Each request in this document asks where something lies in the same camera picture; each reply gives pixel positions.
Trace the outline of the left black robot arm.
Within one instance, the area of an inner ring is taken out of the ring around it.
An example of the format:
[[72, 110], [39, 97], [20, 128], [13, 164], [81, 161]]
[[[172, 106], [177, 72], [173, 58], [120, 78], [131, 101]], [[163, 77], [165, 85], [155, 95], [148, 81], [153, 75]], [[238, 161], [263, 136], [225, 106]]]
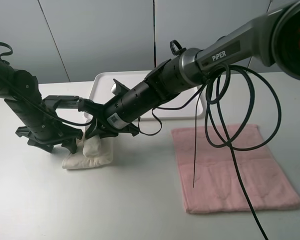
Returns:
[[80, 129], [61, 120], [57, 108], [77, 107], [78, 96], [50, 95], [42, 98], [37, 78], [25, 70], [14, 70], [0, 61], [0, 98], [23, 122], [16, 130], [18, 137], [26, 137], [28, 145], [52, 152], [61, 145], [72, 154], [77, 150], [77, 140], [83, 136]]

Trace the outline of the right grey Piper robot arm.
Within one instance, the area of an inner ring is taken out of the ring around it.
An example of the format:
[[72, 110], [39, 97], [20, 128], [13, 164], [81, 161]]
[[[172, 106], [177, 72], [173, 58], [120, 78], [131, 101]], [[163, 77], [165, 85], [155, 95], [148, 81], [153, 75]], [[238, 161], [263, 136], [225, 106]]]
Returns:
[[245, 58], [258, 58], [267, 67], [277, 64], [300, 80], [300, 0], [249, 21], [204, 50], [180, 47], [173, 53], [173, 59], [159, 64], [133, 88], [115, 81], [107, 103], [81, 100], [79, 111], [93, 117], [86, 138], [137, 135], [133, 122], [144, 113], [204, 85], [221, 68]]

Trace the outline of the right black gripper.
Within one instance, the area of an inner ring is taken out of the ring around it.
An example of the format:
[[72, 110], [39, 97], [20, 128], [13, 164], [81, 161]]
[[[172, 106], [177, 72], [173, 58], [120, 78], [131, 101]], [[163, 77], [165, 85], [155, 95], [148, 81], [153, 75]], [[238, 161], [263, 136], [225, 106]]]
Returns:
[[115, 138], [120, 133], [136, 136], [139, 128], [132, 122], [162, 102], [157, 93], [145, 82], [141, 82], [124, 95], [111, 98], [106, 104], [97, 104], [81, 99], [78, 110], [93, 116], [85, 130], [85, 139], [94, 136]]

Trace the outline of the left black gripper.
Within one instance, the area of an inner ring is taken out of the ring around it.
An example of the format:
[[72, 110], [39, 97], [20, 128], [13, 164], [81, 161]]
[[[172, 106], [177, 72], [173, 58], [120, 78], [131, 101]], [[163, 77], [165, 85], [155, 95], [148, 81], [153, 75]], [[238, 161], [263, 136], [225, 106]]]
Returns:
[[76, 139], [83, 137], [81, 129], [63, 124], [21, 101], [15, 102], [15, 114], [24, 124], [24, 126], [18, 127], [15, 133], [18, 137], [27, 137], [29, 146], [51, 153], [53, 145], [61, 144], [71, 154], [76, 153]]

